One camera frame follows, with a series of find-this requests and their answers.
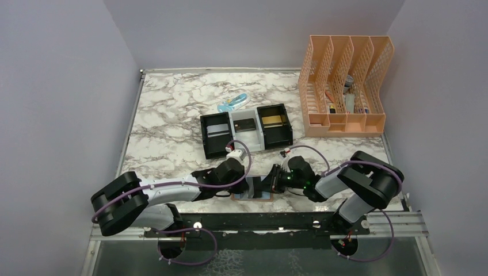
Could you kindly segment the brown leather card holder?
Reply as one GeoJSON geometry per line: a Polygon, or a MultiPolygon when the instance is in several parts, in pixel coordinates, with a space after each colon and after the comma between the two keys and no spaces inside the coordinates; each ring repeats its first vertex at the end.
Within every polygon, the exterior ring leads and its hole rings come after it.
{"type": "Polygon", "coordinates": [[[244,188],[242,192],[232,193],[231,199],[233,201],[272,202],[273,194],[270,191],[270,182],[265,178],[263,175],[246,177],[241,185],[244,188]]]}

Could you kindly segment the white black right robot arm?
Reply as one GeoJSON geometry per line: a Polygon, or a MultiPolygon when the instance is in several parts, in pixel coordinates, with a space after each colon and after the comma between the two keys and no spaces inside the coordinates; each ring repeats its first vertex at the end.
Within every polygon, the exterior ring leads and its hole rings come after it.
{"type": "Polygon", "coordinates": [[[278,194],[287,188],[302,189],[312,202],[325,202],[346,189],[353,192],[324,225],[340,234],[353,229],[363,215],[385,209],[405,180],[400,169],[363,151],[356,151],[349,161],[321,175],[302,156],[288,158],[285,163],[275,164],[264,178],[267,191],[278,194]]]}

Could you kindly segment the dark card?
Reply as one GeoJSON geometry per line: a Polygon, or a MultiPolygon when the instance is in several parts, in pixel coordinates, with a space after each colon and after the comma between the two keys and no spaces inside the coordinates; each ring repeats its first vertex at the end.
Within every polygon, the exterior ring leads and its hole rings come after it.
{"type": "Polygon", "coordinates": [[[247,197],[252,200],[271,200],[271,181],[265,177],[246,178],[248,184],[247,197]]]}

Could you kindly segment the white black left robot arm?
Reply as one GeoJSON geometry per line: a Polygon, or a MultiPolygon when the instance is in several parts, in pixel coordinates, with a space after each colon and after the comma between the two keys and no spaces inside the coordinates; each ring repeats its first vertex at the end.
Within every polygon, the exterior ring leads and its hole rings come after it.
{"type": "Polygon", "coordinates": [[[102,236],[112,236],[129,227],[150,228],[174,236],[184,227],[175,202],[213,198],[240,185],[250,167],[238,158],[227,158],[215,168],[162,182],[143,181],[136,172],[125,172],[92,195],[91,220],[99,225],[102,236]]]}

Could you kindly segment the white tray bin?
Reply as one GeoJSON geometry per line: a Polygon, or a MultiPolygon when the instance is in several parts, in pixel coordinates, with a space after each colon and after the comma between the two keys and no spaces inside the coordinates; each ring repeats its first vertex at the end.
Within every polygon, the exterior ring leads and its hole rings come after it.
{"type": "Polygon", "coordinates": [[[242,110],[235,110],[229,112],[230,119],[230,129],[232,136],[235,140],[240,140],[245,143],[250,150],[250,152],[259,152],[265,149],[264,144],[264,134],[260,124],[260,118],[258,115],[257,108],[248,108],[242,110]],[[256,121],[256,130],[245,131],[245,132],[235,132],[233,121],[241,120],[246,118],[254,118],[256,121]]]}

